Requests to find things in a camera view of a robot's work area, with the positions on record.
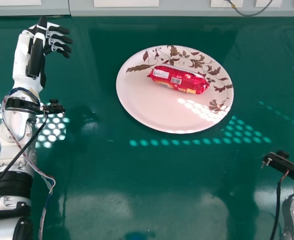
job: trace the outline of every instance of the green table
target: green table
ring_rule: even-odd
[[[74,45],[70,59],[47,58],[41,92],[43,102],[58,98],[70,119],[64,140],[50,142],[43,134],[38,144],[39,167],[58,183],[44,240],[269,239],[281,174],[260,166],[264,154],[278,149],[294,162],[294,18],[50,21],[70,28]],[[36,22],[0,18],[0,102],[13,85],[18,35]],[[215,127],[190,135],[158,132],[119,103],[115,82],[123,62],[168,44],[209,54],[231,76],[232,110]],[[293,184],[286,179],[282,200]],[[36,176],[35,236],[46,197]]]

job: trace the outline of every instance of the red snack package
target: red snack package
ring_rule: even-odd
[[[191,94],[201,94],[209,87],[202,75],[168,64],[156,66],[148,77],[157,84]]]

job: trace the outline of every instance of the blue wire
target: blue wire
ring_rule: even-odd
[[[33,98],[33,100],[35,100],[37,102],[37,104],[40,106],[40,101],[39,99],[28,89],[25,89],[24,87],[16,87],[10,90],[10,92],[8,92],[8,95],[11,96],[12,94],[16,93],[17,91],[24,91],[26,93],[28,93],[30,95],[31,98]]]

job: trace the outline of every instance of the cable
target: cable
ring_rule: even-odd
[[[241,15],[241,16],[243,16],[243,17],[253,17],[253,16],[257,16],[258,14],[261,14],[263,11],[265,11],[265,10],[269,7],[269,5],[272,3],[273,0],[270,0],[270,1],[268,2],[268,4],[267,4],[262,10],[260,10],[260,11],[258,11],[258,12],[256,12],[256,13],[253,13],[253,14],[244,14],[244,13],[240,12],[240,11],[236,8],[235,4],[233,4],[231,0],[225,0],[225,1],[229,2],[230,5],[231,5],[231,7],[232,7],[233,9],[235,9],[235,11],[236,11],[239,15]]]
[[[280,187],[281,187],[281,182],[285,179],[285,177],[288,175],[288,173],[289,173],[289,170],[287,170],[285,172],[285,174],[281,177],[281,179],[277,183],[277,190],[276,190],[276,194],[277,194],[276,214],[275,214],[275,221],[273,223],[273,228],[272,228],[270,240],[273,240],[274,239],[275,233],[276,233],[276,230],[277,230],[277,225],[278,225],[279,211],[280,211]]]
[[[5,110],[5,105],[6,102],[9,98],[9,96],[13,93],[15,93],[16,91],[25,91],[26,93],[29,93],[29,91],[27,89],[24,89],[22,87],[18,87],[18,88],[14,88],[12,89],[8,95],[6,95],[2,101],[2,106],[1,106],[1,114],[2,114],[2,118],[3,118],[3,123],[6,126],[7,130],[9,131],[10,135],[12,136],[13,140],[15,141],[15,143],[17,144],[17,146],[22,149],[19,141],[17,140],[17,137],[14,135],[13,131],[9,128],[9,126],[7,125],[7,121],[6,121],[6,115],[4,114],[4,110]],[[39,102],[39,100],[37,100],[37,98],[34,95],[31,95],[32,98],[35,98],[34,100],[36,100],[37,102]],[[28,157],[28,155],[26,153],[23,153],[23,156],[25,158],[25,160],[28,162],[28,164],[33,168],[33,170],[38,173],[42,179],[45,181],[50,193],[53,191],[54,186],[56,185],[56,181],[54,179],[54,177],[45,174],[44,172],[42,172],[33,161],[31,161]]]
[[[23,152],[30,146],[30,144],[38,137],[39,133],[41,132],[41,130],[44,128],[44,126],[46,125],[47,122],[47,118],[45,119],[45,121],[43,122],[43,124],[41,125],[41,127],[39,127],[39,129],[36,131],[36,133],[31,137],[31,139],[26,143],[26,145],[20,150],[20,152],[11,160],[11,162],[8,164],[8,166],[3,170],[2,173],[0,173],[0,181],[3,178],[3,176],[9,171],[9,169],[13,166],[13,164],[15,164],[15,162],[17,161],[17,159],[23,154]]]
[[[29,96],[38,104],[40,105],[40,102],[38,100],[38,98],[29,90],[23,88],[23,87],[18,87],[18,88],[14,88],[12,89],[3,99],[2,101],[2,105],[1,105],[1,114],[2,114],[2,118],[3,118],[3,124],[6,126],[7,130],[9,131],[10,135],[12,136],[13,140],[15,141],[15,143],[17,144],[17,146],[21,149],[22,151],[22,147],[17,139],[17,137],[15,136],[15,134],[13,133],[13,131],[9,128],[9,126],[7,125],[7,121],[6,121],[6,115],[4,114],[4,110],[5,110],[5,106],[6,106],[6,103],[7,103],[7,100],[8,98],[15,92],[17,91],[23,91],[23,92],[26,92],[27,94],[29,94]],[[45,116],[45,121],[44,123],[41,125],[41,127],[38,129],[38,131],[35,133],[35,136],[37,137],[37,135],[39,134],[39,132],[42,130],[42,128],[44,127],[44,125],[46,124],[47,122],[47,119],[48,119],[48,115],[44,112],[44,116]],[[36,165],[35,163],[29,159],[29,156],[24,153],[24,151],[22,151],[22,154],[24,156],[24,159],[28,162],[28,164],[33,168],[33,170],[38,173],[42,179],[45,181],[48,189],[49,189],[49,193],[48,193],[48,196],[47,196],[47,200],[46,200],[46,203],[44,205],[44,208],[43,208],[43,211],[42,211],[42,216],[41,216],[41,219],[40,219],[40,227],[39,227],[39,234],[38,234],[38,238],[39,240],[42,240],[42,237],[43,237],[43,227],[44,227],[44,221],[45,221],[45,218],[46,218],[46,213],[47,213],[47,205],[48,205],[48,202],[49,202],[49,199],[50,199],[50,196],[53,194],[53,188],[55,187],[56,185],[56,180],[54,179],[54,177],[50,176],[50,175],[47,175],[45,174],[44,172],[42,172]]]

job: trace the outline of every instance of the barcode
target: barcode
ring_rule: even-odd
[[[182,79],[172,77],[172,78],[171,78],[171,82],[174,83],[174,84],[178,84],[178,85],[180,85],[181,82],[182,82]]]

